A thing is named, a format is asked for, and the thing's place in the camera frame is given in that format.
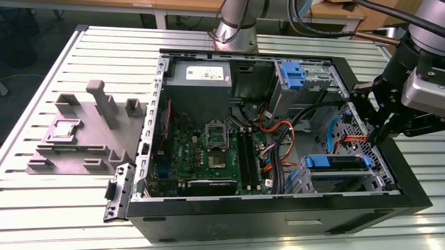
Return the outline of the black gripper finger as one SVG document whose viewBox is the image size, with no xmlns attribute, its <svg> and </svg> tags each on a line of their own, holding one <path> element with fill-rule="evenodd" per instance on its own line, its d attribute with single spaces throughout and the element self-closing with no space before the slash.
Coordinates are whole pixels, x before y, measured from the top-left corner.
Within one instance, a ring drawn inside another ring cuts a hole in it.
<svg viewBox="0 0 445 250">
<path fill-rule="evenodd" d="M 378 112 L 369 100 L 372 87 L 373 83 L 356 84 L 352 91 L 349 92 L 349 96 L 350 96 L 350 101 L 354 104 L 356 111 L 358 113 L 361 121 L 364 121 L 373 127 L 368 135 L 368 142 L 372 145 L 377 145 L 380 120 L 378 120 Z"/>
<path fill-rule="evenodd" d="M 444 131 L 444 117 L 432 114 L 417 117 L 393 115 L 377 133 L 376 145 L 381 145 L 390 135 L 415 137 L 440 131 Z"/>
</svg>

